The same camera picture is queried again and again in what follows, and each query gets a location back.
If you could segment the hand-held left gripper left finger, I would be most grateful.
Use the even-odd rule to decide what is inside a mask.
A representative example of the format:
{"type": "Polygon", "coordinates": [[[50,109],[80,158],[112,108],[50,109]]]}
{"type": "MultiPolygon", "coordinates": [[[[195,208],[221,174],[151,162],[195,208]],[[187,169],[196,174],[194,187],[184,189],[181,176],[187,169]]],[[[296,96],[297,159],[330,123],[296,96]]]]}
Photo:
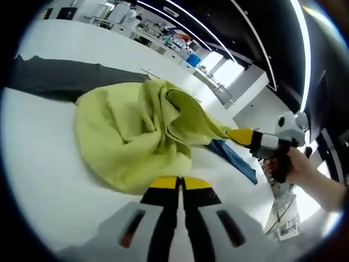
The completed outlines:
{"type": "Polygon", "coordinates": [[[60,261],[168,261],[177,226],[179,177],[161,177],[139,202],[129,202],[101,222],[81,246],[57,252],[60,261]]]}

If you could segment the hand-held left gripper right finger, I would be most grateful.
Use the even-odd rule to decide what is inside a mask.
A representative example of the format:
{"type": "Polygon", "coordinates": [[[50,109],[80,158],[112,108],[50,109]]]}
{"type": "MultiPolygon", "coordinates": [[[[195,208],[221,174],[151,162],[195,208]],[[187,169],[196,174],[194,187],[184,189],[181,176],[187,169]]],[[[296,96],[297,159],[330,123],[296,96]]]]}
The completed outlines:
{"type": "Polygon", "coordinates": [[[259,222],[219,199],[203,179],[182,178],[185,226],[195,261],[272,261],[275,245],[259,222]]]}

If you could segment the person's right hand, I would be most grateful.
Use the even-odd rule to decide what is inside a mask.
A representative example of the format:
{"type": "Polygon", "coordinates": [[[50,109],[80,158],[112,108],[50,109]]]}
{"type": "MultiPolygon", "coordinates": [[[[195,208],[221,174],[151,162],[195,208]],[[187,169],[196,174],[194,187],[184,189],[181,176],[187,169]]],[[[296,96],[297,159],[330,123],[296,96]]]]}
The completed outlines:
{"type": "Polygon", "coordinates": [[[311,168],[309,162],[311,153],[311,147],[306,147],[304,152],[290,147],[286,154],[273,160],[272,178],[279,183],[294,183],[300,175],[306,174],[311,168]]]}

